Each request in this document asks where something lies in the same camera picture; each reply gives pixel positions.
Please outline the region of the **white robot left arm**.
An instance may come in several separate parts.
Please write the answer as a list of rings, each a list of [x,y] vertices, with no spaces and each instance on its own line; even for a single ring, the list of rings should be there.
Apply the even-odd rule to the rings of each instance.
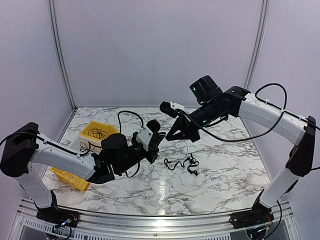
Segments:
[[[38,127],[29,122],[0,142],[4,146],[0,170],[14,178],[53,223],[63,219],[63,211],[56,206],[54,193],[34,173],[34,163],[55,167],[89,183],[104,184],[144,159],[154,163],[166,135],[160,131],[160,124],[151,120],[133,133],[131,145],[125,135],[113,133],[100,142],[99,153],[81,153],[48,138]]]

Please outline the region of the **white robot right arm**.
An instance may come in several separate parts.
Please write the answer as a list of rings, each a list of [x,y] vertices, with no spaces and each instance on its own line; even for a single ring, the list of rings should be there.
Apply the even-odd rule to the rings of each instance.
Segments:
[[[189,88],[200,104],[200,108],[192,113],[188,113],[183,105],[173,101],[160,104],[161,112],[176,119],[167,133],[167,141],[196,142],[200,139],[199,130],[205,132],[207,127],[233,116],[257,123],[267,128],[267,134],[274,131],[293,144],[285,168],[276,175],[267,189],[259,194],[247,214],[247,219],[252,224],[260,223],[267,216],[267,209],[288,193],[300,178],[311,172],[316,120],[312,116],[297,116],[287,111],[285,106],[276,106],[239,86],[222,91],[208,75],[194,82]]]

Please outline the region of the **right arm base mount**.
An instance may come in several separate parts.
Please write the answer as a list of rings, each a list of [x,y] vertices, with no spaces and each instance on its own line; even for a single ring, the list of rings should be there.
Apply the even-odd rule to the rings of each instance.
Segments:
[[[251,209],[232,213],[229,223],[233,225],[234,229],[240,229],[268,223],[273,220],[272,209],[265,207],[257,199]]]

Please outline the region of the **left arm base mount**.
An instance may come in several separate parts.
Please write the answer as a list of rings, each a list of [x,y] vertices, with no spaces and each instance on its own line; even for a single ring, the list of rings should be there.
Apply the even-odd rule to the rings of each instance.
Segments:
[[[70,219],[71,222],[68,223],[67,225],[76,228],[79,222],[79,216],[80,213],[78,211],[73,211],[73,210],[68,210],[68,209],[63,209],[59,207],[47,207],[47,208],[39,208],[36,207],[37,209],[37,214],[36,218],[53,223],[56,225],[60,225],[66,220]]]

